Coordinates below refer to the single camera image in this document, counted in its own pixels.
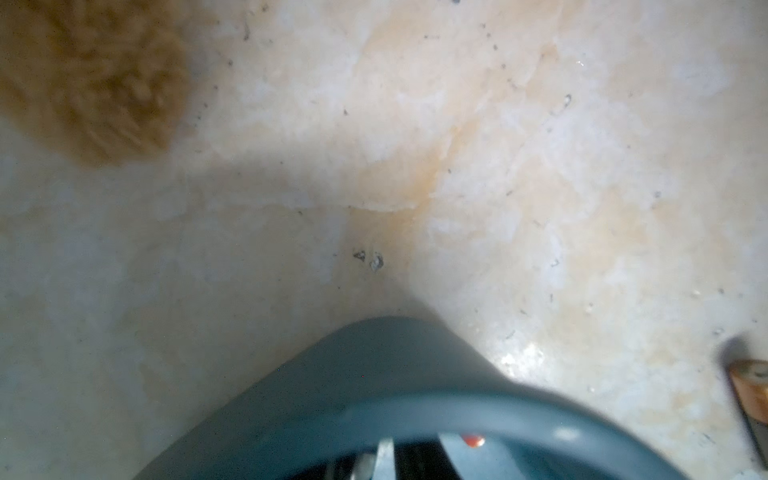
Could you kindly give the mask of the teal plastic storage tray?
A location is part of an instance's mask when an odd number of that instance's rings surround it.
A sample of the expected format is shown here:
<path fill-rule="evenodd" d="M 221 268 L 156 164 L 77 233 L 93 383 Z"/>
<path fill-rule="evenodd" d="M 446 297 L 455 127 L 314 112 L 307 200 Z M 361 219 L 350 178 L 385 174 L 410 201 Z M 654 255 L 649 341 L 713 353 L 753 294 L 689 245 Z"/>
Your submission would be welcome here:
<path fill-rule="evenodd" d="M 349 463 L 387 439 L 403 477 L 457 477 L 443 434 L 496 447 L 496 461 L 476 462 L 474 477 L 681 477 L 603 416 L 508 379 L 440 324 L 403 317 L 323 338 L 175 441 L 140 477 L 289 479 Z"/>

